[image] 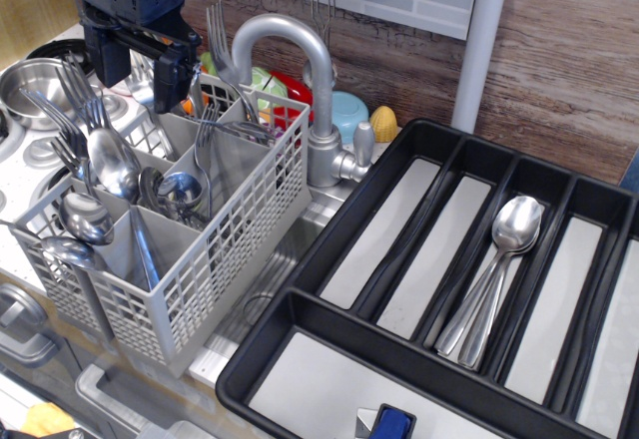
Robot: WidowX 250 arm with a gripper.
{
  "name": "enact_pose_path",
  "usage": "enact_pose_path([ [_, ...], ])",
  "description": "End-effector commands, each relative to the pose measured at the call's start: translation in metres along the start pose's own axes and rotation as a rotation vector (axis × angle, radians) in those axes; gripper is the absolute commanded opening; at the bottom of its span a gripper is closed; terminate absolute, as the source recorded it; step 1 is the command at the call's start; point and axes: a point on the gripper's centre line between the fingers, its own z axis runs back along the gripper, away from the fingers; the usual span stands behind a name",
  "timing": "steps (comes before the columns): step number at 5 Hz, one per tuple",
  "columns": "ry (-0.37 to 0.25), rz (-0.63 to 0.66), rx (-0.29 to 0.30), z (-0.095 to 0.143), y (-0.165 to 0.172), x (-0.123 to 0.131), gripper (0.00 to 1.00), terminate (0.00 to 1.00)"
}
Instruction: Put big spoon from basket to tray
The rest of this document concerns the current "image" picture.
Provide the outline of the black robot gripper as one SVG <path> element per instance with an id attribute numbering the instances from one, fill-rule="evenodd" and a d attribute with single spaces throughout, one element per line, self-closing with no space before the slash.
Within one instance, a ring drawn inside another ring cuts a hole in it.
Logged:
<path id="1" fill-rule="evenodd" d="M 146 32 L 180 43 L 169 45 L 154 61 L 155 112 L 169 113 L 187 98 L 197 58 L 186 45 L 198 47 L 202 38 L 182 17 L 185 1 L 81 0 L 81 18 L 91 25 L 84 26 L 86 47 L 104 86 L 113 87 L 131 74 L 129 47 L 112 30 Z"/>

